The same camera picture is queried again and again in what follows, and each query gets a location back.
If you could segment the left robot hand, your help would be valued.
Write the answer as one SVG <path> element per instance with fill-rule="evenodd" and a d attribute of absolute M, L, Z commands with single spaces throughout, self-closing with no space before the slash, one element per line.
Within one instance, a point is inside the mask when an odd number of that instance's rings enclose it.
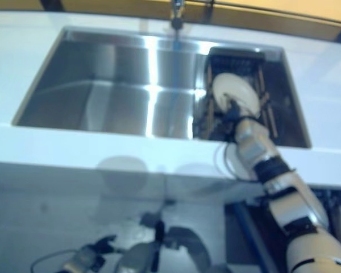
<path fill-rule="evenodd" d="M 99 239 L 93 246 L 93 250 L 99 255 L 111 254 L 115 252 L 112 242 L 116 239 L 116 235 L 108 235 Z"/>

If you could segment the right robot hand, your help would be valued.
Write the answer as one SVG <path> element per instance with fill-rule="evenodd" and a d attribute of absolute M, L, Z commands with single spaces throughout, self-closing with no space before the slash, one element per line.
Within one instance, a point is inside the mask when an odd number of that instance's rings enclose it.
<path fill-rule="evenodd" d="M 231 99 L 229 103 L 229 108 L 224 114 L 223 119 L 226 122 L 237 122 L 246 116 L 246 113 L 243 112 L 243 109 L 238 104 L 238 102 L 235 99 Z"/>

